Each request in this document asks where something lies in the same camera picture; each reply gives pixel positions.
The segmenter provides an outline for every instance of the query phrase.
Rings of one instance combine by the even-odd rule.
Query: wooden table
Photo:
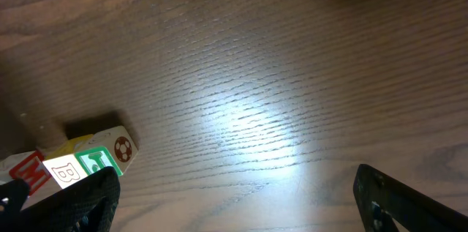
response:
[[[468,0],[0,0],[1,98],[44,151],[66,121],[124,114],[140,153],[112,231],[363,231],[360,163],[468,214],[467,13]]]

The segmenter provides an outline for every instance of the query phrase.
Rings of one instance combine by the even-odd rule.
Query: green block face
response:
[[[106,166],[112,166],[116,169],[119,176],[122,175],[122,171],[117,166],[116,161],[114,161],[109,151],[104,146],[79,151],[75,153],[75,158],[87,174],[93,174]]]

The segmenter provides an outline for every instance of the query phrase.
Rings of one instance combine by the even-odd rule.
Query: yellow block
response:
[[[57,158],[60,156],[75,153],[75,151],[77,151],[91,137],[93,137],[93,135],[89,134],[89,135],[84,135],[78,138],[68,140],[67,142],[64,143],[64,145],[60,146],[60,148],[58,148],[57,150],[53,151],[53,153],[46,156],[45,159],[50,160],[50,159]]]

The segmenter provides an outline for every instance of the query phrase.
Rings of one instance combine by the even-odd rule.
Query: soccer ball image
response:
[[[114,144],[114,152],[119,161],[128,162],[132,156],[132,144],[124,136],[118,137]]]

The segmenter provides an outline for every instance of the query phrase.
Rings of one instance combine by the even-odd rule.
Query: red block face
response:
[[[10,176],[14,179],[23,179],[29,184],[29,195],[36,192],[49,178],[50,174],[41,163],[44,157],[35,151],[10,170]]]

